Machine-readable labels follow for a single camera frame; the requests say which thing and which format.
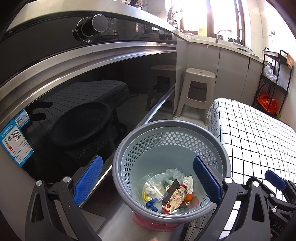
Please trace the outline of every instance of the orange cloth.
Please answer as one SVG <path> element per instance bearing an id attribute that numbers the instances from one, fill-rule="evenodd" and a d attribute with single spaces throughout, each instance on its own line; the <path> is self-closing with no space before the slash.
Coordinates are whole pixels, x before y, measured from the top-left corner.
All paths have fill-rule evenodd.
<path id="1" fill-rule="evenodd" d="M 288 66 L 289 66 L 290 69 L 293 68 L 294 59 L 293 59 L 292 56 L 289 55 L 289 54 L 288 54 L 288 56 L 287 56 L 287 64 L 288 64 Z"/>

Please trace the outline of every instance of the storage rack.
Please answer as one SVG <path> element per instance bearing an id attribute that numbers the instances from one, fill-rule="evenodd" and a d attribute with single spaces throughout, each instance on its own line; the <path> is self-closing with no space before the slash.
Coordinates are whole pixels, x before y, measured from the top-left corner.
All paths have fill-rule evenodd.
<path id="1" fill-rule="evenodd" d="M 284 94 L 284 99 L 283 99 L 283 102 L 282 102 L 281 107 L 279 109 L 279 113 L 281 113 L 282 107 L 283 107 L 283 105 L 285 103 L 285 100 L 287 98 L 287 95 L 288 95 L 288 89 L 289 89 L 289 86 L 290 86 L 290 81 L 291 81 L 291 76 L 292 76 L 292 70 L 293 70 L 293 68 L 290 70 L 290 77 L 289 77 L 289 82 L 288 82 L 287 89 L 283 88 L 282 86 L 279 86 L 278 85 L 278 80 L 279 80 L 279 74 L 280 74 L 281 64 L 288 66 L 287 59 L 282 55 L 282 53 L 285 53 L 287 56 L 289 55 L 287 52 L 285 52 L 283 50 L 280 50 L 280 52 L 277 53 L 277 52 L 269 51 L 269 48 L 267 48 L 267 47 L 264 48 L 264 58 L 263 58 L 262 72 L 261 72 L 261 75 L 260 75 L 260 81 L 258 83 L 257 91 L 256 91 L 255 96 L 254 96 L 254 101 L 253 101 L 253 104 L 252 104 L 252 107 L 255 107 L 256 109 L 258 109 L 258 110 L 262 111 L 263 113 L 266 113 L 266 114 L 268 114 L 268 115 L 270 115 L 270 116 L 272 116 L 274 118 L 276 118 L 276 115 L 273 115 L 273 114 L 271 114 L 271 113 L 268 112 L 269 107 L 270 107 L 270 104 L 271 104 L 271 101 L 269 102 L 269 105 L 268 105 L 267 109 L 265 110 L 261 106 L 261 104 L 258 102 L 257 98 L 259 97 L 259 94 L 260 94 L 261 89 L 266 84 L 269 85 L 269 87 L 268 87 L 268 94 L 269 94 L 269 96 L 270 96 L 270 92 L 272 91 L 271 88 L 273 87 L 273 91 L 272 91 L 272 95 L 271 95 L 271 100 L 273 99 L 273 96 L 274 96 L 275 91 L 276 90 L 277 91 L 280 91 L 281 93 Z M 275 61 L 275 64 L 274 64 L 274 73 L 276 73 L 276 63 L 277 62 L 279 63 L 279 67 L 278 67 L 278 71 L 277 71 L 277 78 L 276 78 L 276 81 L 275 82 L 273 82 L 272 80 L 270 80 L 269 78 L 267 78 L 266 76 L 263 75 L 264 68 L 267 65 L 265 63 L 266 56 L 267 57 L 270 57 L 271 59 L 273 59 Z"/>

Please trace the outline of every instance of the qr code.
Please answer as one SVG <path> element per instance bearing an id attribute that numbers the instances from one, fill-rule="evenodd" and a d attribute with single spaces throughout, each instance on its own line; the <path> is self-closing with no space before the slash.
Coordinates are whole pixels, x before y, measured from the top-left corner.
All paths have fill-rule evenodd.
<path id="1" fill-rule="evenodd" d="M 20 119 L 20 117 L 17 118 L 15 121 L 17 122 L 18 125 L 22 122 L 22 120 Z"/>
<path id="2" fill-rule="evenodd" d="M 19 133 L 18 130 L 15 130 L 14 132 L 12 132 L 11 136 L 15 141 L 17 141 L 21 137 L 21 134 Z"/>

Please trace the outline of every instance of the gas stove knob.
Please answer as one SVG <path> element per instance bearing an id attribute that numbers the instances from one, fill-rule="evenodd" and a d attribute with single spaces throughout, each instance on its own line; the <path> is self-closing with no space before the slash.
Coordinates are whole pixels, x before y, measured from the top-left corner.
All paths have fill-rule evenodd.
<path id="1" fill-rule="evenodd" d="M 91 37 L 105 31 L 108 25 L 108 19 L 102 14 L 97 14 L 81 25 L 81 32 L 84 36 Z"/>

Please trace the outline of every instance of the beige plastic stool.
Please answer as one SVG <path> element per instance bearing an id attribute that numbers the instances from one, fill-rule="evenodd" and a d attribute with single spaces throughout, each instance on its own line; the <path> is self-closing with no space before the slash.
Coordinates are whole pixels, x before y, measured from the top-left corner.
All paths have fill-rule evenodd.
<path id="1" fill-rule="evenodd" d="M 205 101 L 193 100 L 188 97 L 191 81 L 207 84 Z M 213 103 L 215 74 L 201 69 L 187 69 L 175 118 L 179 118 L 184 105 L 205 110 L 205 124 L 208 125 L 207 112 Z"/>
<path id="2" fill-rule="evenodd" d="M 182 69 L 181 66 L 174 66 L 174 65 L 156 65 L 151 68 L 152 78 L 149 83 L 146 110 L 150 110 L 152 98 L 161 99 L 164 95 L 154 90 L 155 80 L 157 80 L 157 76 L 170 77 L 170 87 L 172 87 L 176 83 L 176 79 L 181 79 L 181 69 Z M 175 99 L 174 97 L 175 95 L 172 94 L 169 99 L 169 101 L 172 102 L 173 109 L 174 109 L 174 99 Z"/>

